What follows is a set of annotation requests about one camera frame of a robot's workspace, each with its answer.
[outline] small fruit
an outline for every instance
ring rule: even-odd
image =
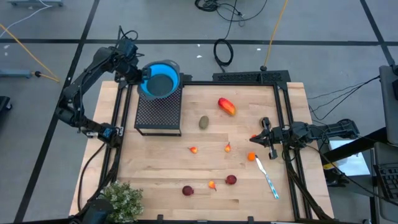
[[[208,125],[209,125],[209,117],[202,116],[199,120],[199,128],[206,129]]]
[[[215,189],[215,190],[217,191],[217,189],[216,189],[216,184],[214,183],[214,181],[210,181],[210,182],[209,182],[209,188]]]
[[[231,150],[231,146],[228,143],[228,145],[225,146],[225,151],[226,152],[230,152],[230,150]]]
[[[236,109],[235,106],[226,98],[220,98],[218,100],[218,106],[227,112],[229,115],[235,115]]]
[[[182,193],[183,193],[185,196],[189,196],[189,195],[193,194],[193,188],[192,188],[191,186],[184,186],[184,187],[182,188]]]
[[[256,153],[254,152],[249,152],[248,154],[248,160],[249,161],[254,161],[256,159]]]
[[[198,148],[197,147],[191,147],[188,148],[189,150],[191,150],[192,153],[196,154],[198,152]]]
[[[226,184],[235,184],[236,183],[236,177],[234,175],[229,175],[225,179]]]

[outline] gray floor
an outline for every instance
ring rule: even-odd
[[[398,1],[366,1],[385,40],[398,41],[392,21],[396,21]],[[79,39],[93,0],[65,0],[62,8],[39,12],[11,28],[25,39]],[[238,1],[238,9],[246,17],[257,12],[263,0]],[[229,39],[268,40],[283,1],[269,0],[265,10],[244,27],[233,24]],[[11,7],[0,2],[0,22],[5,26],[34,10]],[[140,39],[218,39],[225,36],[228,22],[215,12],[199,11],[193,0],[101,0],[88,34],[89,39],[114,39],[118,25],[135,29]],[[357,0],[290,0],[280,23],[277,40],[361,40],[377,41]],[[26,44],[62,82],[68,73],[77,44]],[[103,45],[84,45],[75,77],[91,63],[92,56]],[[266,45],[233,45],[234,61],[227,72],[255,71],[262,65]],[[165,58],[176,61],[181,71],[194,80],[211,80],[221,72],[213,58],[210,44],[142,44],[140,66]],[[398,47],[389,47],[398,58]],[[221,59],[228,57],[222,46]],[[378,67],[386,58],[380,46],[297,46],[275,45],[269,59],[269,70],[289,70],[294,82],[304,82],[308,96],[364,82],[378,75]],[[41,70],[17,44],[0,44],[0,67]],[[112,80],[105,74],[102,80]],[[1,78],[0,95],[10,96],[14,108],[0,129],[0,223],[12,222],[21,202],[31,170],[39,154],[55,104],[62,89],[44,78]],[[85,95],[86,113],[93,115],[100,83]],[[317,106],[332,99],[312,100]],[[318,111],[325,114],[331,106]],[[343,118],[355,120],[362,135],[384,126],[379,82],[372,82],[347,99],[324,120],[334,123]],[[25,221],[63,218],[68,215],[81,160],[86,144],[76,129],[58,123],[47,158],[30,201]],[[369,218],[368,198],[330,189],[336,218],[360,222]]]

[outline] orange fruit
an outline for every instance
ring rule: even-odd
[[[256,153],[254,152],[249,152],[248,154],[248,160],[249,161],[254,161],[256,159]]]

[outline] black cable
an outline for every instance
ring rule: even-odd
[[[123,29],[122,29],[122,27],[121,26],[119,26],[119,30],[122,32],[122,34],[123,34],[123,36],[122,36],[122,38],[124,37],[124,38],[126,38],[126,39],[130,39],[130,40],[132,40],[132,41],[134,41],[134,40],[137,40],[138,39],[138,32],[137,31],[135,31],[135,30],[129,30],[127,33],[124,33],[123,32]],[[135,33],[136,34],[136,38],[134,38],[134,39],[132,39],[132,38],[129,38],[127,35],[129,34],[129,33],[131,33],[131,32],[133,32],[133,33]]]
[[[376,194],[374,192],[371,192],[370,190],[366,189],[365,187],[363,187],[362,185],[360,185],[359,183],[357,183],[356,181],[354,181],[353,179],[348,177],[344,172],[342,172],[339,168],[337,168],[337,166],[335,166],[332,162],[330,162],[330,160],[325,155],[323,155],[323,153],[321,153],[318,149],[315,149],[314,147],[309,146],[309,145],[305,145],[305,146],[308,146],[308,147],[314,149],[315,151],[317,151],[319,153],[319,155],[321,155],[324,160],[326,160],[328,163],[330,163],[338,172],[340,172],[343,176],[345,176],[349,181],[351,181],[352,183],[354,183],[358,187],[360,187],[363,190],[365,190],[367,193],[369,193],[369,194],[371,194],[371,195],[373,195],[375,197],[378,197],[379,199],[384,200],[384,201],[386,201],[388,203],[391,203],[391,204],[393,204],[395,206],[398,206],[398,203],[395,203],[395,202],[389,200],[388,198],[385,198],[385,197],[380,196],[380,195],[378,195],[378,194]]]
[[[219,43],[221,43],[221,42],[224,43],[224,44],[228,47],[229,52],[230,52],[230,54],[231,54],[231,56],[230,56],[230,58],[229,58],[229,60],[228,60],[227,62],[221,61],[221,60],[218,58],[218,56],[217,56],[217,45],[218,45]],[[225,39],[218,39],[218,40],[214,43],[214,46],[213,46],[213,55],[214,55],[214,59],[216,60],[218,66],[219,66],[220,69],[223,71],[223,73],[225,73],[225,69],[224,69],[223,67],[227,67],[228,65],[231,64],[232,59],[234,59],[234,49],[232,48],[231,44],[228,43],[228,41],[226,41]]]
[[[329,112],[327,112],[327,114],[324,115],[323,118],[319,118],[319,117],[317,116],[317,114],[314,112],[314,110],[312,109],[312,107],[311,107],[310,105],[308,105],[309,108],[310,108],[310,112],[313,113],[314,116],[315,116],[318,120],[321,121],[321,120],[325,119],[334,109],[336,109],[338,105],[340,105],[342,102],[344,102],[345,99],[347,99],[349,96],[351,96],[351,95],[352,95],[353,93],[355,93],[357,90],[359,90],[362,86],[365,86],[365,85],[368,84],[369,82],[371,82],[371,81],[373,81],[373,80],[376,80],[376,79],[378,79],[378,78],[380,78],[380,76],[374,77],[374,78],[372,78],[372,79],[370,79],[370,80],[364,82],[364,83],[361,84],[360,86],[358,86],[358,87],[356,87],[356,88],[350,90],[350,91],[348,92],[349,94],[348,94],[346,97],[344,97],[344,98],[343,98],[336,106],[334,106]]]
[[[232,21],[232,22],[239,22],[239,26],[241,26],[241,25],[240,25],[241,22],[245,22],[245,21],[251,20],[251,19],[255,18],[256,16],[258,16],[258,15],[264,10],[264,8],[265,8],[265,6],[266,6],[268,0],[265,0],[265,1],[264,1],[264,4],[262,5],[262,7],[261,7],[261,9],[260,9],[259,12],[257,12],[254,16],[249,17],[249,18],[247,18],[247,19],[243,19],[243,14],[242,14],[239,10],[236,9],[236,6],[232,6],[232,5],[228,4],[228,3],[221,3],[221,4],[218,4],[218,3],[217,3],[217,0],[207,0],[207,1],[204,0],[203,5],[202,5],[202,6],[199,6],[199,2],[200,2],[200,0],[196,0],[196,1],[195,1],[195,6],[196,6],[198,9],[200,9],[200,10],[202,10],[202,11],[206,11],[206,12],[214,12],[214,11],[216,11],[217,14],[218,14],[221,18],[223,18],[224,20],[230,21],[230,22],[231,22],[231,21]],[[225,8],[225,9],[229,10],[230,12],[232,12],[233,14],[239,16],[241,19],[240,19],[240,20],[234,20],[234,19],[227,19],[227,18],[225,18],[225,17],[224,17],[223,15],[221,15],[221,13],[218,11],[218,9],[221,8],[222,6],[229,6],[229,7],[232,7],[233,10],[230,10],[230,9],[228,9],[227,7],[223,7],[223,8]]]
[[[344,89],[341,89],[341,90],[336,90],[336,91],[332,91],[332,92],[330,92],[330,93],[325,93],[325,94],[322,94],[322,95],[319,95],[319,96],[310,97],[310,98],[307,98],[307,100],[314,100],[314,99],[319,98],[319,97],[327,96],[327,95],[330,95],[330,94],[333,94],[333,93],[338,93],[338,92],[340,92],[340,91],[344,91],[344,90],[346,90],[346,89],[349,89],[349,88],[352,88],[352,87],[356,87],[356,86],[358,86],[358,85],[360,85],[360,84],[363,84],[363,83],[365,83],[365,82],[358,83],[358,84],[355,84],[355,85],[352,85],[352,86],[348,86],[348,87],[346,87],[346,88],[344,88]]]
[[[319,110],[319,108],[321,108],[321,107],[323,107],[323,106],[329,105],[329,104],[332,103],[333,101],[337,100],[338,98],[340,98],[340,97],[342,97],[342,96],[345,96],[345,95],[351,93],[352,91],[356,91],[356,90],[355,90],[356,88],[353,88],[352,90],[347,91],[346,93],[343,93],[343,94],[341,94],[340,96],[334,97],[334,98],[333,98],[332,100],[330,100],[329,102],[324,103],[324,104],[318,106],[317,108],[315,108],[314,110],[312,110],[312,112],[315,112],[315,111]]]
[[[199,2],[200,2],[200,0],[195,0],[195,6],[202,11],[214,12],[217,10],[218,5],[216,3],[216,0],[207,1],[207,2],[205,1],[205,3],[202,6],[199,6]]]
[[[256,16],[258,16],[261,12],[262,12],[262,10],[264,10],[264,8],[265,8],[265,6],[266,6],[266,4],[267,4],[267,2],[268,2],[268,0],[265,0],[265,2],[264,2],[264,5],[262,5],[262,7],[261,7],[261,9],[260,9],[260,11],[259,12],[257,12],[257,14],[255,14],[254,16],[252,16],[252,17],[249,17],[249,18],[247,18],[247,19],[243,19],[243,17],[242,17],[242,14],[235,8],[235,7],[233,7],[234,8],[234,10],[236,10],[239,14],[237,14],[238,16],[240,16],[242,19],[240,19],[240,20],[232,20],[232,19],[227,19],[227,18],[225,18],[225,17],[223,17],[221,14],[220,14],[220,12],[218,12],[218,8],[217,8],[217,13],[218,13],[218,15],[220,15],[223,19],[225,19],[226,21],[232,21],[232,22],[242,22],[242,21],[248,21],[248,20],[251,20],[251,19],[253,19],[253,18],[255,18]]]
[[[88,164],[94,159],[94,157],[96,155],[98,155],[98,153],[100,153],[100,151],[102,150],[102,148],[104,148],[105,143],[102,144],[101,147],[99,147],[99,149],[88,159],[88,161],[86,162],[85,166],[83,167],[83,170],[81,171],[80,174],[80,181],[79,181],[79,188],[78,188],[78,193],[77,193],[77,208],[79,209],[79,212],[81,211],[81,205],[80,205],[80,197],[81,197],[81,186],[83,185],[83,176],[85,174],[85,171],[88,167]]]
[[[293,151],[294,151],[294,157],[293,158],[291,158],[291,159],[289,159],[289,160],[287,160],[286,159],[286,157],[285,157],[285,152],[286,152],[286,150],[287,150],[287,153],[289,153],[289,149],[286,149],[285,147],[284,147],[284,149],[282,150],[282,159],[285,161],[285,162],[292,162],[293,160],[295,160],[296,159],[296,157],[297,157],[297,151],[298,150],[300,150],[300,149],[293,149]]]
[[[315,119],[312,119],[312,121],[318,122],[318,123],[323,124],[323,125],[327,125],[327,124],[325,124],[324,122],[317,121],[317,120],[315,120]]]
[[[236,7],[236,3],[237,3],[237,2],[238,2],[238,0],[235,0],[235,4],[234,4],[234,6],[233,6],[234,8]],[[234,17],[234,13],[232,13],[231,21],[229,22],[228,31],[227,31],[227,33],[226,33],[224,39],[218,39],[218,40],[216,40],[216,42],[214,43],[214,46],[213,46],[213,55],[214,55],[214,58],[215,58],[215,60],[216,60],[216,62],[217,62],[217,64],[218,64],[218,66],[220,67],[220,69],[223,71],[223,73],[225,73],[225,69],[224,69],[223,67],[227,67],[228,65],[230,65],[231,62],[232,62],[232,59],[234,58],[234,50],[233,50],[231,44],[229,44],[228,41],[226,41],[226,38],[227,38],[228,35],[229,35],[229,31],[231,30],[231,25],[232,25],[232,19],[233,19],[233,17]],[[230,58],[229,58],[229,60],[228,60],[227,62],[221,61],[221,60],[218,58],[218,56],[217,56],[217,45],[218,45],[219,43],[221,43],[221,42],[224,43],[224,44],[226,44],[226,46],[228,47],[229,52],[230,52],[230,54],[231,54],[231,56],[230,56]]]

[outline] cable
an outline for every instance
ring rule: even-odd
[[[83,170],[81,171],[80,180],[79,180],[79,188],[78,188],[78,193],[77,193],[77,208],[79,209],[79,212],[81,211],[80,198],[81,198],[81,186],[83,185],[83,176],[88,167],[88,164],[94,159],[94,157],[96,155],[98,155],[98,153],[100,153],[100,151],[102,150],[102,148],[104,148],[104,146],[105,146],[105,143],[102,144],[102,146],[99,147],[99,149],[88,159],[85,166],[83,167]]]
[[[324,160],[326,160],[326,161],[327,161],[328,163],[330,163],[334,168],[336,168],[336,170],[337,170],[338,172],[340,172],[343,176],[345,176],[349,181],[351,181],[352,183],[354,183],[354,184],[357,185],[358,187],[360,187],[360,188],[362,188],[363,190],[365,190],[367,193],[369,193],[369,194],[371,194],[371,195],[373,195],[373,196],[375,196],[375,197],[378,197],[379,199],[384,200],[384,201],[386,201],[386,202],[388,202],[388,203],[391,203],[391,204],[393,204],[393,205],[395,205],[395,206],[398,206],[398,203],[395,203],[395,202],[389,200],[388,198],[385,198],[385,197],[383,197],[383,196],[380,196],[380,195],[378,195],[378,194],[375,194],[374,192],[371,192],[370,190],[366,189],[365,187],[363,187],[362,185],[360,185],[359,183],[357,183],[356,181],[354,181],[353,179],[351,179],[350,177],[348,177],[344,172],[342,172],[339,168],[337,168],[337,166],[335,166],[332,162],[330,162],[329,159],[328,159],[325,155],[323,155],[323,153],[321,153],[318,149],[315,149],[314,147],[309,146],[309,145],[307,145],[307,144],[306,144],[305,146],[310,147],[310,148],[314,149],[315,151],[317,151],[317,152],[319,153],[319,155],[321,155],[322,158],[323,158]]]
[[[350,90],[350,91],[348,91],[348,92],[346,92],[346,93],[343,93],[343,94],[341,94],[340,96],[337,96],[337,97],[333,98],[333,99],[330,100],[329,102],[324,103],[324,104],[318,106],[317,108],[315,108],[315,110],[312,110],[312,112],[315,112],[315,111],[319,110],[319,108],[321,108],[321,107],[323,107],[323,106],[329,105],[331,102],[337,100],[338,98],[340,98],[340,97],[342,97],[342,96],[345,96],[345,95],[351,93],[352,91],[356,91],[356,88],[353,88],[352,90]]]
[[[40,11],[42,11],[42,10],[44,10],[44,9],[48,9],[48,8],[52,7],[52,6],[49,6],[49,5],[45,4],[42,0],[39,0],[39,1],[40,1],[45,7],[43,7],[43,8],[41,8],[41,9],[39,9],[39,10],[33,12],[30,16],[27,16],[27,17],[25,17],[25,18],[23,18],[23,19],[21,19],[21,20],[18,20],[17,22],[12,23],[11,25],[9,25],[9,26],[7,27],[6,30],[10,29],[13,25],[16,25],[16,24],[18,24],[18,23],[20,23],[20,22],[22,22],[22,21],[24,21],[24,20],[26,20],[26,19],[29,19],[30,17],[34,16],[34,15],[37,14],[38,12],[40,12]],[[6,30],[4,30],[4,32],[0,34],[0,38],[6,33]]]
[[[205,12],[214,12],[217,10],[217,4],[216,0],[211,0],[211,1],[205,1],[203,6],[199,6],[200,0],[195,0],[195,6]]]
[[[238,2],[238,0],[235,0],[234,8],[236,7],[237,2]],[[231,21],[229,22],[228,32],[226,33],[224,40],[228,37],[229,31],[231,30],[231,25],[232,25],[233,19],[234,19],[234,13],[232,13]]]
[[[138,39],[138,32],[135,31],[135,30],[129,30],[127,33],[124,33],[124,32],[123,32],[123,29],[122,29],[122,26],[119,26],[119,31],[123,34],[122,38],[124,37],[124,38],[130,39],[130,40],[132,40],[132,41],[135,41],[135,40]],[[129,38],[129,37],[127,36],[127,35],[128,35],[129,33],[131,33],[131,32],[133,32],[133,33],[136,34],[136,38],[132,39],[132,38]]]
[[[54,80],[54,81],[56,81],[56,82],[60,82],[59,81],[59,78],[58,78],[58,76],[56,76],[53,72],[51,72],[51,70],[49,69],[49,68],[47,68],[47,66],[45,66],[39,59],[37,59],[36,57],[35,57],[35,55],[33,55],[32,54],[32,52],[30,52],[26,47],[25,47],[25,45],[23,45],[19,40],[18,40],[18,38],[17,37],[15,37],[12,33],[10,33],[2,24],[0,24],[0,27],[1,28],[3,28],[4,29],[4,31],[5,32],[7,32],[37,63],[39,63],[41,66],[43,66],[48,72],[49,72],[49,74],[51,74],[51,75],[53,75],[55,78],[56,78],[56,80]]]
[[[241,19],[240,20],[229,20],[229,19],[227,19],[227,18],[225,18],[225,17],[223,17],[221,14],[220,14],[220,12],[218,11],[218,8],[217,8],[217,13],[218,13],[218,15],[221,17],[221,18],[223,18],[223,19],[225,19],[226,21],[232,21],[232,22],[244,22],[244,21],[248,21],[248,20],[251,20],[251,19],[253,19],[253,18],[255,18],[256,16],[258,16],[263,10],[264,10],[264,8],[265,8],[265,6],[266,6],[266,4],[267,4],[267,2],[268,2],[268,0],[265,0],[264,1],[264,4],[262,5],[262,7],[261,7],[261,9],[260,9],[260,11],[259,12],[257,12],[254,16],[252,16],[252,17],[249,17],[249,18],[247,18],[247,19],[243,19],[243,15],[242,15],[242,13],[240,13],[235,7],[233,8],[234,9],[234,11],[237,11],[238,13],[236,14],[237,16],[240,16],[241,17]]]
[[[380,78],[380,76],[374,77],[374,78],[372,78],[372,79],[370,79],[370,80],[368,80],[368,81],[362,83],[360,86],[358,86],[358,87],[356,87],[356,88],[350,90],[350,91],[348,92],[349,94],[348,94],[346,97],[344,97],[344,98],[343,98],[336,106],[334,106],[329,112],[327,112],[327,114],[324,115],[323,118],[319,118],[319,117],[317,116],[317,114],[315,114],[315,112],[314,112],[315,110],[313,110],[312,107],[311,107],[310,105],[308,105],[309,108],[310,108],[310,112],[313,113],[313,115],[314,115],[318,120],[321,121],[321,120],[325,119],[334,109],[336,109],[338,105],[340,105],[342,102],[344,102],[345,99],[347,99],[349,96],[351,96],[351,95],[352,95],[353,93],[355,93],[357,90],[359,90],[362,86],[365,86],[366,84],[368,84],[368,83],[370,83],[371,81],[376,80],[376,79],[378,79],[378,78]]]
[[[338,92],[340,92],[340,91],[344,91],[344,90],[346,90],[346,89],[348,89],[348,88],[356,87],[356,86],[358,86],[358,85],[360,85],[360,84],[363,84],[363,83],[365,83],[365,82],[358,83],[358,84],[355,84],[355,85],[352,85],[352,86],[348,86],[348,87],[346,87],[346,88],[344,88],[344,89],[341,89],[341,90],[336,90],[336,91],[332,91],[332,92],[330,92],[330,93],[325,93],[325,94],[322,94],[322,95],[319,95],[319,96],[307,98],[307,100],[314,100],[314,99],[317,99],[317,98],[319,98],[319,97],[327,96],[327,95],[330,95],[330,94],[333,94],[333,93],[338,93]]]
[[[35,75],[35,76],[37,76],[37,77],[45,77],[45,78],[54,80],[54,81],[56,81],[56,82],[58,81],[57,79],[55,79],[55,78],[53,78],[53,77],[50,77],[50,76],[48,76],[48,75],[44,75],[44,74],[41,73],[41,72],[39,72],[38,74],[37,74],[37,72],[32,72],[31,74],[32,74],[32,75]]]
[[[271,53],[272,41],[274,40],[274,36],[275,36],[276,30],[278,29],[279,22],[280,22],[280,20],[282,19],[282,16],[283,16],[283,14],[284,14],[284,11],[285,11],[285,8],[286,8],[286,5],[287,5],[287,2],[288,2],[288,1],[289,1],[289,0],[285,0],[285,4],[284,4],[282,10],[281,10],[280,13],[279,13],[278,21],[276,22],[276,25],[275,25],[275,27],[274,27],[274,31],[272,32],[271,40],[269,41],[269,45],[268,45],[266,61],[264,62],[264,68],[265,68],[265,69],[267,68],[267,62],[268,62],[269,54]]]
[[[291,159],[289,159],[289,160],[287,160],[286,158],[285,158],[285,152],[286,152],[286,148],[284,147],[284,149],[282,150],[282,159],[285,161],[285,162],[292,162],[293,160],[295,160],[296,159],[296,157],[297,157],[297,151],[298,151],[297,149],[293,149],[293,151],[294,151],[294,157],[293,158],[291,158]]]
[[[199,6],[200,0],[196,0],[196,1],[195,1],[195,6],[196,6],[198,9],[200,9],[200,10],[202,10],[202,11],[205,11],[205,12],[214,12],[214,11],[216,11],[217,14],[218,14],[221,18],[223,18],[224,20],[229,21],[229,22],[231,22],[231,21],[232,21],[232,22],[239,22],[239,26],[242,27],[242,26],[244,26],[244,25],[241,25],[241,22],[245,22],[245,21],[251,20],[251,19],[255,18],[256,16],[258,16],[258,15],[264,10],[264,8],[265,8],[265,6],[266,6],[266,4],[267,4],[267,1],[268,1],[268,0],[265,0],[265,1],[264,1],[264,4],[262,5],[262,7],[261,7],[261,9],[260,9],[259,12],[257,12],[254,16],[251,16],[251,17],[249,17],[249,18],[247,18],[247,19],[243,19],[243,14],[242,14],[240,11],[238,11],[238,10],[236,9],[236,7],[234,7],[234,6],[232,6],[232,5],[228,4],[228,3],[221,3],[221,4],[218,4],[218,3],[217,3],[217,0],[204,0],[204,3],[203,3],[202,6]],[[224,6],[232,7],[233,10],[230,10],[230,9],[228,9],[227,7],[224,7]],[[218,10],[218,9],[221,8],[221,7],[225,8],[225,9],[227,9],[228,11],[232,12],[233,14],[239,16],[241,19],[240,19],[240,20],[233,20],[233,19],[227,19],[227,18],[225,18],[223,15],[220,14],[220,12],[219,12],[219,10]]]
[[[233,6],[234,8],[235,8],[237,2],[238,2],[238,0],[235,0],[235,4],[234,4],[234,6]],[[234,18],[234,13],[232,13],[231,21],[229,22],[228,31],[227,31],[225,37],[224,37],[223,39],[218,39],[218,40],[216,40],[216,42],[214,43],[214,46],[213,46],[213,55],[214,55],[214,59],[216,60],[218,66],[220,67],[221,71],[223,71],[223,73],[225,73],[225,69],[224,69],[223,67],[227,67],[228,65],[230,65],[231,62],[232,62],[232,60],[233,60],[233,58],[234,58],[234,50],[233,50],[231,44],[228,43],[228,41],[226,41],[226,38],[227,38],[228,35],[229,35],[229,31],[231,30],[231,25],[232,25],[232,20],[233,20],[233,18]],[[231,54],[231,56],[230,56],[230,58],[229,58],[229,60],[228,60],[227,62],[221,61],[221,60],[218,58],[218,56],[217,56],[217,45],[218,45],[219,43],[221,43],[221,42],[224,43],[224,44],[226,44],[226,46],[228,47],[229,52],[230,52],[230,54]]]

